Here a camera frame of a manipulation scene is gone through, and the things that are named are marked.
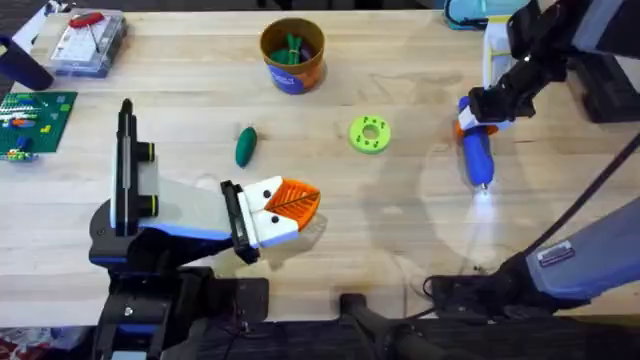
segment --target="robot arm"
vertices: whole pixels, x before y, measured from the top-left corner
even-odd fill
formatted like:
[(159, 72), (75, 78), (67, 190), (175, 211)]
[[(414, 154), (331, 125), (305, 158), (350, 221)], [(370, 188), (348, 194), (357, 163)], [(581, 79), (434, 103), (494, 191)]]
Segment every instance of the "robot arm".
[(233, 248), (247, 264), (259, 249), (294, 240), (314, 216), (320, 193), (280, 176), (220, 192), (158, 175), (153, 143), (139, 142), (128, 99), (118, 117), (111, 199), (91, 219), (89, 260), (109, 270), (94, 358), (119, 350), (162, 351), (184, 341), (204, 317), (259, 322), (267, 316), (266, 279), (220, 279), (210, 267), (183, 266)]
[[(640, 58), (629, 40), (640, 16), (635, 0), (559, 0), (541, 13), (535, 1), (507, 23), (516, 65), (489, 88), (473, 88), (459, 116), (460, 128), (500, 124), (533, 116), (533, 98), (550, 82), (566, 78), (570, 56), (580, 52)], [(612, 160), (578, 200), (526, 250), (488, 276), (433, 276), (440, 317), (500, 320), (550, 315), (588, 304), (604, 291), (640, 280), (637, 234), (640, 198), (560, 243), (540, 246), (568, 221), (616, 169), (640, 147), (640, 134)]]
[(640, 4), (629, 0), (559, 0), (544, 12), (530, 1), (507, 23), (517, 63), (495, 86), (469, 91), (460, 128), (534, 116), (533, 98), (550, 82), (564, 81), (568, 59), (580, 52), (640, 58), (640, 46), (628, 40), (638, 14)]

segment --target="label sticker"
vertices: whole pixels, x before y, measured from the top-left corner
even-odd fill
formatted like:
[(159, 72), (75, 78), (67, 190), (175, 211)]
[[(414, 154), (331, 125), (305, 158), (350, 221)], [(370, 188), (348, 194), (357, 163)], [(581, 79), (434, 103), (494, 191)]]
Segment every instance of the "label sticker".
[(273, 65), (267, 66), (273, 82), (280, 90), (289, 94), (301, 94), (304, 91), (304, 85), (300, 79)]
[(571, 243), (568, 241), (563, 241), (548, 249), (540, 251), (537, 257), (540, 266), (547, 267), (572, 258), (575, 254), (576, 252), (575, 250), (573, 250)]

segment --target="blue label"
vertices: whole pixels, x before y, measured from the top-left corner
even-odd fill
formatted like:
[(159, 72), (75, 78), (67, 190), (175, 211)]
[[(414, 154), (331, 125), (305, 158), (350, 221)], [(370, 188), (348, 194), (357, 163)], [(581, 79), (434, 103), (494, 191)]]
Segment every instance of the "blue label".
[(271, 78), (280, 90), (288, 94), (301, 94), (304, 91), (302, 81), (288, 72), (273, 65), (267, 65)]

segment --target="floor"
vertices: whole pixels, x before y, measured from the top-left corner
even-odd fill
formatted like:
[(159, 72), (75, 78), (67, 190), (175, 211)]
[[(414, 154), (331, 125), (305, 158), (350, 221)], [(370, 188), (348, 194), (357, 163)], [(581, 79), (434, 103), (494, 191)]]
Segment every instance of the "floor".
[[(207, 11), (349, 8), (424, 8), (437, 0), (78, 0), (78, 6), (125, 11)], [(13, 35), (45, 1), (0, 0), (0, 33)], [(0, 95), (11, 81), (0, 76)], [(488, 359), (639, 359), (640, 328), (585, 324), (566, 319), (486, 327), (421, 321), (416, 326), (435, 344), (466, 349)], [(366, 359), (356, 331), (337, 322), (260, 324), (252, 339), (238, 338), (227, 359)], [(230, 335), (209, 326), (199, 359), (222, 359)]]

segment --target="red object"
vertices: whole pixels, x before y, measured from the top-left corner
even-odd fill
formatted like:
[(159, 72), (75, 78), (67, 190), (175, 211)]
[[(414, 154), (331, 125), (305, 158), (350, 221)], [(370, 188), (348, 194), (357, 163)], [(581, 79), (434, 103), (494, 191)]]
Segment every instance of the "red object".
[(91, 26), (102, 20), (104, 20), (104, 15), (102, 15), (102, 13), (92, 12), (74, 17), (69, 21), (69, 26), (74, 29), (80, 29), (86, 26)]

